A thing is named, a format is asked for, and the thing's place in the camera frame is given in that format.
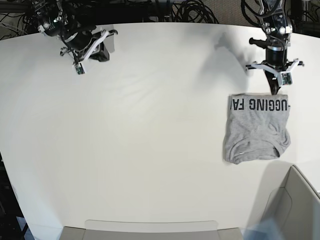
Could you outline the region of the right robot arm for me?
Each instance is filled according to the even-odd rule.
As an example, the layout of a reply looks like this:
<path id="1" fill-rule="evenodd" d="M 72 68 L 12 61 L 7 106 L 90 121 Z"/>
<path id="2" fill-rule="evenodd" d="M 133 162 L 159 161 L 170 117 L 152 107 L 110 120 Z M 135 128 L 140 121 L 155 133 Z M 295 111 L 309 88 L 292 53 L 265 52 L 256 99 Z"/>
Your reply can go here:
<path id="1" fill-rule="evenodd" d="M 117 35 L 117 30 L 96 31 L 95 24 L 81 23 L 76 9 L 67 0 L 32 0 L 31 9 L 35 13 L 38 30 L 46 36 L 58 37 L 63 43 L 60 56 L 69 55 L 75 67 L 80 67 L 86 60 L 110 60 L 104 40 Z"/>

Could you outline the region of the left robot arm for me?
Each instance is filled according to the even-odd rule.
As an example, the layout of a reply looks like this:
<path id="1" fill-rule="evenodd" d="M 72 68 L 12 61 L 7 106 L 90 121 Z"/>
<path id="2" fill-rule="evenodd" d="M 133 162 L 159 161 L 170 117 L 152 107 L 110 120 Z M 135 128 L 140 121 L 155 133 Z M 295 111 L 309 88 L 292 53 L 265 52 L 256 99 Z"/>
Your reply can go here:
<path id="1" fill-rule="evenodd" d="M 265 50 L 265 60 L 261 63 L 247 64 L 245 69 L 263 70 L 272 95 L 277 95 L 280 88 L 293 84 L 292 72 L 298 66 L 304 66 L 299 59 L 289 61 L 288 48 L 291 45 L 293 26 L 286 16 L 281 0 L 257 0 L 259 12 L 242 0 L 241 12 L 248 23 L 261 28 L 266 40 L 249 39 L 249 44 Z"/>

